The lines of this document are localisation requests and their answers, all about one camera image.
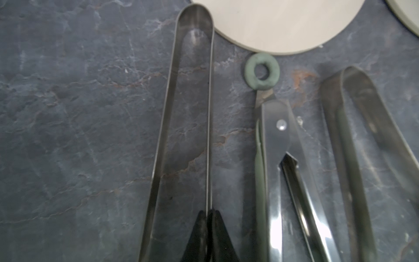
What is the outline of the slim steel tweezers tongs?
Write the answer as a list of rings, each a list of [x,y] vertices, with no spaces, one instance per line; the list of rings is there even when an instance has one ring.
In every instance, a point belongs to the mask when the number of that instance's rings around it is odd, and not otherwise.
[[[344,94],[363,118],[397,182],[417,209],[419,207],[419,162],[388,111],[371,78],[351,65],[325,79],[319,88],[347,217],[350,254],[354,262],[378,259],[363,177],[351,132]]]

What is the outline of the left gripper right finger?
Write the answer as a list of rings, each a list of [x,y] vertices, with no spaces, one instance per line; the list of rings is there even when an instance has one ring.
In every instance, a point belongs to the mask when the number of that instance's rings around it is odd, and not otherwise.
[[[218,210],[208,214],[208,261],[239,262],[227,228]]]

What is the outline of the cream rack stand front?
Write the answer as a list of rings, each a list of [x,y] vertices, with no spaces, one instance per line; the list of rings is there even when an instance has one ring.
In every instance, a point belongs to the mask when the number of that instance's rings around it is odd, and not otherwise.
[[[315,49],[341,33],[363,1],[201,0],[216,31],[241,48],[272,55]]]

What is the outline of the cream rack stand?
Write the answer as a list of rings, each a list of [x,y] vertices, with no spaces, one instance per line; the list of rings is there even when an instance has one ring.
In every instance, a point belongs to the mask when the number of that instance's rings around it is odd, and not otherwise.
[[[419,0],[386,0],[386,3],[406,28],[419,36]]]
[[[315,49],[341,33],[363,1],[201,0],[216,31],[241,48],[272,55]]]

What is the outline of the green tongs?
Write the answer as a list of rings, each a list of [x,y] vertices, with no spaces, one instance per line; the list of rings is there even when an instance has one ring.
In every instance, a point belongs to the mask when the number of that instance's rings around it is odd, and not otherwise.
[[[314,262],[338,262],[339,251],[287,99],[276,97],[280,67],[270,54],[253,54],[244,79],[256,91],[255,185],[258,259],[283,260],[281,180],[288,184],[309,255]]]

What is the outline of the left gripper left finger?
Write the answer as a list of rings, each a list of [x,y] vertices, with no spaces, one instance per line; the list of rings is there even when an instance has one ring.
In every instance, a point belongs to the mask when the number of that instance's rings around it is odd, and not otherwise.
[[[200,211],[195,220],[181,262],[205,262],[207,259],[207,240],[207,216],[205,211]]]

